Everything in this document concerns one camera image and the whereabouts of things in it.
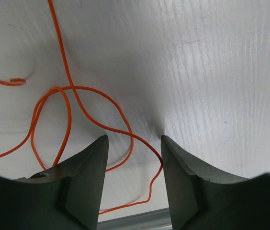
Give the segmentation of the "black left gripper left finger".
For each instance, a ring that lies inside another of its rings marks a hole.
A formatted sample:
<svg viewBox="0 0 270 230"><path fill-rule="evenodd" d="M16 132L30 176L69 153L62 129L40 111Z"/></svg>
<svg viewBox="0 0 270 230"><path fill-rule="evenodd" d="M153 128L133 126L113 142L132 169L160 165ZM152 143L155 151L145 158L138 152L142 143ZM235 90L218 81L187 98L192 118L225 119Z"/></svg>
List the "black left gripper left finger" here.
<svg viewBox="0 0 270 230"><path fill-rule="evenodd" d="M103 135L30 178L0 176L0 230L96 229L108 151Z"/></svg>

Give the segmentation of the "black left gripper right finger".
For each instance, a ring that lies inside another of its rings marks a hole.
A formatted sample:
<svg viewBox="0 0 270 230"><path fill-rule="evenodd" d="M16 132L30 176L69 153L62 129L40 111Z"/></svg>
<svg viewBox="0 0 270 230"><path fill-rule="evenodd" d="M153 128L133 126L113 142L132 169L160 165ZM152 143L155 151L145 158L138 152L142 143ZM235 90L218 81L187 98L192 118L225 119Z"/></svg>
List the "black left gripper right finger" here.
<svg viewBox="0 0 270 230"><path fill-rule="evenodd" d="M270 172L225 172L165 135L161 155L173 229L270 230Z"/></svg>

